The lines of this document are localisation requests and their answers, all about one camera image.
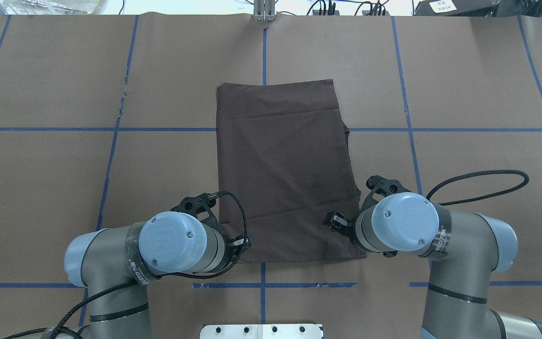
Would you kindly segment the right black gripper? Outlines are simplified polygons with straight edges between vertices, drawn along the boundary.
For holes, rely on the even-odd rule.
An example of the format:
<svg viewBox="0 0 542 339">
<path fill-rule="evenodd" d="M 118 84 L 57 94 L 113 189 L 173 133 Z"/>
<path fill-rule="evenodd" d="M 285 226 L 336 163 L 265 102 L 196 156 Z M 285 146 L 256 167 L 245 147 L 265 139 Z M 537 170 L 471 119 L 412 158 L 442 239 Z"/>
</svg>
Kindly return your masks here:
<svg viewBox="0 0 542 339">
<path fill-rule="evenodd" d="M 327 213 L 323 225 L 329 227 L 332 232 L 348 234 L 349 241 L 352 245 L 361 251 L 368 252 L 368 241 L 363 233 L 363 217 L 364 212 L 360 212 L 355 220 L 349 222 L 342 213 L 332 211 Z"/>
</svg>

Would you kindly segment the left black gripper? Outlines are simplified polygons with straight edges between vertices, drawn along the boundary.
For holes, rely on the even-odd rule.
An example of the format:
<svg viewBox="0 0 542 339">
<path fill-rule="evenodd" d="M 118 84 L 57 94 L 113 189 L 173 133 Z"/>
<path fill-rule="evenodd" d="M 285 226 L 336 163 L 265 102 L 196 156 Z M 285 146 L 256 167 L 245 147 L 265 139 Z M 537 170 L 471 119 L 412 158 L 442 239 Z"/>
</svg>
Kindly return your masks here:
<svg viewBox="0 0 542 339">
<path fill-rule="evenodd" d="M 223 240 L 224 254 L 220 262 L 220 270 L 228 269 L 232 265 L 235 265 L 239 260 L 241 251 L 247 251 L 251 246 L 250 240 L 248 237 L 243 237 L 243 234 L 239 234 L 235 238 L 229 238 L 224 235 Z"/>
</svg>

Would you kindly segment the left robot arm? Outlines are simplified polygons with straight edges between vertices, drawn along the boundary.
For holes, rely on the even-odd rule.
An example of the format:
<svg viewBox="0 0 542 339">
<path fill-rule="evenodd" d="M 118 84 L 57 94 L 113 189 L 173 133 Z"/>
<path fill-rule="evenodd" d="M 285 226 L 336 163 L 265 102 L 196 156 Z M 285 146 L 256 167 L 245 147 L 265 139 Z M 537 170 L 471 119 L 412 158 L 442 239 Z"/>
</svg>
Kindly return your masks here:
<svg viewBox="0 0 542 339">
<path fill-rule="evenodd" d="M 150 339 L 148 285 L 174 275 L 215 278 L 228 272 L 250 246 L 247 230 L 230 240 L 210 221 L 166 211 L 147 221 L 100 229 L 72 240 L 64 254 L 69 281 L 86 288 L 89 325 L 75 333 L 61 321 L 61 332 L 81 339 Z"/>
</svg>

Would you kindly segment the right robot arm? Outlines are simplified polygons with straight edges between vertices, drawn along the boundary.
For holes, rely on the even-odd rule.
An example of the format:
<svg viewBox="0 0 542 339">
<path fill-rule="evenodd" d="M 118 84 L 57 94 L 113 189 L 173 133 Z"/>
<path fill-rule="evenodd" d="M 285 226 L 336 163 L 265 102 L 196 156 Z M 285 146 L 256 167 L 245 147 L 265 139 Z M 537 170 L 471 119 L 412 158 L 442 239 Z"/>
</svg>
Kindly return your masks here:
<svg viewBox="0 0 542 339">
<path fill-rule="evenodd" d="M 518 255 L 518 237 L 506 222 L 404 192 L 368 200 L 354 220 L 332 211 L 323 223 L 364 251 L 431 262 L 420 338 L 542 339 L 542 320 L 487 306 L 491 275 L 508 270 Z"/>
</svg>

